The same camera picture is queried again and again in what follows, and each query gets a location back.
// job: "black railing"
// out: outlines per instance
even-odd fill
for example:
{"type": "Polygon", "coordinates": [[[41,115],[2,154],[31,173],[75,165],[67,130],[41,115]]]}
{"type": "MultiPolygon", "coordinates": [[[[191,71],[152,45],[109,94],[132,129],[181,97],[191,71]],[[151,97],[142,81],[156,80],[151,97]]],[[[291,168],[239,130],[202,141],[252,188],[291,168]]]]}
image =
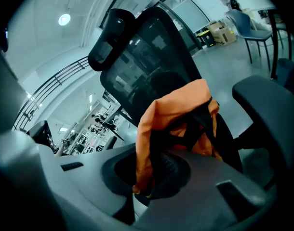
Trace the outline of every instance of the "black railing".
{"type": "Polygon", "coordinates": [[[15,130],[25,130],[26,124],[34,117],[34,112],[40,109],[43,101],[58,87],[71,78],[73,75],[88,67],[87,56],[71,63],[67,67],[63,68],[47,81],[45,81],[26,101],[23,107],[18,112],[13,128],[15,130]]]}

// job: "blue chair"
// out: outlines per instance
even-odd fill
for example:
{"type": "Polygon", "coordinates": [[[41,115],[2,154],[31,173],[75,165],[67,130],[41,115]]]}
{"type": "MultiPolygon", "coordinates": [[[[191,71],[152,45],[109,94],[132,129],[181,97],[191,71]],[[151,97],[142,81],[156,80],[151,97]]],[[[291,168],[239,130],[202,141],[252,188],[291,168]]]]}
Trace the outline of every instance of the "blue chair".
{"type": "Polygon", "coordinates": [[[251,63],[252,63],[252,57],[251,57],[250,48],[248,45],[248,40],[256,41],[259,56],[261,56],[261,51],[259,49],[258,42],[264,42],[267,60],[268,60],[268,68],[270,71],[270,60],[269,60],[269,54],[268,54],[268,49],[267,49],[267,45],[266,45],[266,40],[268,38],[272,37],[271,36],[272,32],[271,31],[263,31],[263,30],[258,30],[258,31],[252,30],[251,25],[250,25],[250,17],[247,14],[242,13],[238,10],[230,10],[227,12],[227,15],[230,17],[231,21],[234,23],[235,27],[237,28],[237,31],[238,31],[240,37],[245,39],[245,43],[247,44],[251,63]]]}

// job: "chair armrest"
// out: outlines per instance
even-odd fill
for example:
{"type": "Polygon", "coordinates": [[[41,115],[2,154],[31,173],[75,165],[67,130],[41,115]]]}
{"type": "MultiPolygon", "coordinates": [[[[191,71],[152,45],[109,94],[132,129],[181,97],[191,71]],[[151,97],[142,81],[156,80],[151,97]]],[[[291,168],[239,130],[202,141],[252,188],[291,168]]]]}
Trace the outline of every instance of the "chair armrest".
{"type": "Polygon", "coordinates": [[[294,170],[294,95],[272,80],[252,76],[234,85],[233,97],[266,133],[275,167],[294,170]]]}

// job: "orange bag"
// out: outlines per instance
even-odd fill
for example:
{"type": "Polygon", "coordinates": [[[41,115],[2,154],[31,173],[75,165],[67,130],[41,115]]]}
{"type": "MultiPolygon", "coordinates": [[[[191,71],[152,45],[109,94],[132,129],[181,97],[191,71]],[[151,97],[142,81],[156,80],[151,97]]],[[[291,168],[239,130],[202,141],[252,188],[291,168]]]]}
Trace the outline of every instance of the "orange bag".
{"type": "MultiPolygon", "coordinates": [[[[145,111],[141,117],[137,128],[136,138],[136,184],[133,186],[134,193],[140,193],[146,189],[153,180],[153,169],[150,155],[150,135],[152,130],[163,130],[172,122],[193,111],[200,105],[208,102],[211,98],[207,82],[204,79],[198,79],[187,85],[172,91],[160,99],[156,99],[145,111]]],[[[216,136],[216,114],[219,111],[219,105],[212,99],[208,105],[210,116],[213,119],[213,133],[216,136]]],[[[187,125],[182,124],[170,133],[172,135],[183,137],[187,125]]],[[[174,149],[185,150],[184,146],[176,145],[174,149]]],[[[192,152],[202,155],[213,156],[222,160],[219,153],[212,146],[206,134],[202,134],[192,152]]]]}

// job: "gray floor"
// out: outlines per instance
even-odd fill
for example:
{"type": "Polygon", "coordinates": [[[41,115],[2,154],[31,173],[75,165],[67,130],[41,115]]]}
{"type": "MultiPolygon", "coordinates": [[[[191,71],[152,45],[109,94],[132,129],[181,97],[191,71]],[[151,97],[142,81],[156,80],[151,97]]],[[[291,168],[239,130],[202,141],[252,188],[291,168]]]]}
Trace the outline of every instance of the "gray floor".
{"type": "MultiPolygon", "coordinates": [[[[279,42],[279,57],[288,56],[288,44],[285,35],[282,36],[284,49],[279,42]]],[[[212,96],[220,104],[220,114],[227,123],[233,137],[237,137],[245,131],[252,120],[241,106],[232,97],[232,87],[238,81],[252,75],[259,75],[269,78],[267,55],[262,43],[261,57],[259,57],[256,42],[250,42],[250,50],[253,63],[250,63],[246,44],[243,39],[230,45],[215,45],[211,48],[203,49],[193,56],[193,60],[201,74],[207,80],[212,96]]],[[[270,64],[272,66],[273,45],[271,39],[267,41],[269,45],[270,64]]],[[[125,122],[119,129],[123,129],[124,141],[118,139],[115,147],[135,142],[137,135],[136,127],[129,122],[125,122]]],[[[273,172],[270,167],[268,153],[265,149],[240,150],[240,157],[243,164],[244,173],[255,182],[264,186],[272,177],[273,172]]]]}

